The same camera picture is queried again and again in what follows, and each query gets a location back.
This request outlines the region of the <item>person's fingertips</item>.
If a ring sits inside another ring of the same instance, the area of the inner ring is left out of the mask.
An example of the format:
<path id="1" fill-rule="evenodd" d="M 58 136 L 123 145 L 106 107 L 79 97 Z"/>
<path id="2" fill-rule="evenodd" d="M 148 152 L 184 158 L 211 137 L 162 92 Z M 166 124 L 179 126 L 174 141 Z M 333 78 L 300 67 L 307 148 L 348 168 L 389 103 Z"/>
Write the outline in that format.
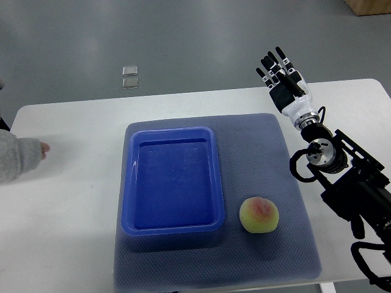
<path id="1" fill-rule="evenodd" d="M 45 142 L 40 142 L 41 146 L 41 160 L 46 159 L 47 153 L 50 151 L 50 146 Z"/>

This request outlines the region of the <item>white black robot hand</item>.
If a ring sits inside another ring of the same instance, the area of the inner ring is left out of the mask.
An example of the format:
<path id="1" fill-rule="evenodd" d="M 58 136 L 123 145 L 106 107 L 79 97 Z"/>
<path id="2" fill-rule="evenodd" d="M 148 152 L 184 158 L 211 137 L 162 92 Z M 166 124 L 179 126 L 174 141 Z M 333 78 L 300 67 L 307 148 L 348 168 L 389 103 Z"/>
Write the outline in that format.
<path id="1" fill-rule="evenodd" d="M 256 72 L 269 89 L 277 110 L 298 130 L 319 123 L 321 117 L 312 106 L 310 89 L 282 49 L 277 46 L 275 52 L 269 51 L 260 62 L 263 67 Z"/>

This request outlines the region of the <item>grey knit sleeve forearm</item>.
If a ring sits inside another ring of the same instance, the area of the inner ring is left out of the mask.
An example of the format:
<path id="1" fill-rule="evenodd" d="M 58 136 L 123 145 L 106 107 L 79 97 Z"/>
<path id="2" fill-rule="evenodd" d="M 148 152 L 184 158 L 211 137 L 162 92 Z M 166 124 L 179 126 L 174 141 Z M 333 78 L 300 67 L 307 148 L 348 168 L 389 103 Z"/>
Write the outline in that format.
<path id="1" fill-rule="evenodd" d="M 34 138 L 18 138 L 1 130 L 1 184 L 34 170 L 42 160 L 42 143 Z"/>

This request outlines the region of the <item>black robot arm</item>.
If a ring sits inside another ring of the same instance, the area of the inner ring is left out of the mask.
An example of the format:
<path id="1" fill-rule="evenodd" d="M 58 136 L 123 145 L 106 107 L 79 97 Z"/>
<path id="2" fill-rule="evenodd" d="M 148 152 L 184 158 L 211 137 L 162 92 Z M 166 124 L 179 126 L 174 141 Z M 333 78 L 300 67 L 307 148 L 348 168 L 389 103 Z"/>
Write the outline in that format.
<path id="1" fill-rule="evenodd" d="M 370 284 L 390 291 L 390 277 L 377 276 L 365 262 L 360 250 L 381 251 L 390 260 L 390 180 L 384 166 L 341 130 L 330 132 L 324 125 L 326 112 L 294 116 L 308 147 L 290 159 L 290 172 L 300 182 L 318 181 L 324 188 L 322 200 L 351 224 L 357 242 L 351 254 Z"/>

